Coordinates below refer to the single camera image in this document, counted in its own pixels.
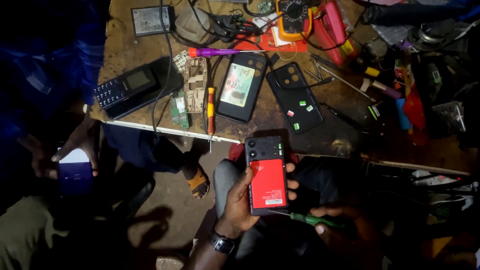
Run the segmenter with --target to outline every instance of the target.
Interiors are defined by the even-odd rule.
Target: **red phone battery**
[[[251,184],[253,208],[286,206],[283,161],[258,160],[250,162],[250,166],[253,169]]]

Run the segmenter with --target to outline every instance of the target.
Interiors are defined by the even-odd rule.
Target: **camera lens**
[[[254,148],[256,144],[257,144],[257,143],[255,143],[254,140],[248,141],[248,146],[249,146],[250,148]]]
[[[254,159],[257,156],[257,152],[252,150],[252,151],[248,152],[248,156],[251,159]]]

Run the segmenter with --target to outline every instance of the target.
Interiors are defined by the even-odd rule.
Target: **blue shirt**
[[[12,20],[12,14],[0,18],[5,29],[0,36],[0,60],[18,75],[6,79],[21,92],[30,88],[38,91],[35,95],[39,97],[57,95],[61,99],[58,105],[65,97],[61,92],[80,88],[85,103],[92,105],[93,88],[103,65],[109,1],[16,0],[11,5],[16,7],[10,10],[22,11],[23,21]],[[21,27],[12,27],[16,23]],[[35,95],[31,95],[33,103],[42,100]],[[2,140],[28,133],[23,112],[11,101],[10,94],[0,89]],[[39,110],[46,118],[55,108],[39,105]]]

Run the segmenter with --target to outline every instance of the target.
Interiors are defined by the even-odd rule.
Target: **wristwatch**
[[[235,247],[235,240],[227,238],[224,235],[219,235],[213,229],[208,235],[208,241],[213,246],[215,251],[229,255]]]

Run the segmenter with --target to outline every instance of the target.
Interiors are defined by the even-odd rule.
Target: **brown sandal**
[[[197,198],[201,199],[208,194],[208,190],[210,189],[210,181],[208,180],[207,176],[203,173],[202,169],[197,168],[197,174],[193,179],[187,180],[188,186],[192,191],[192,195]]]

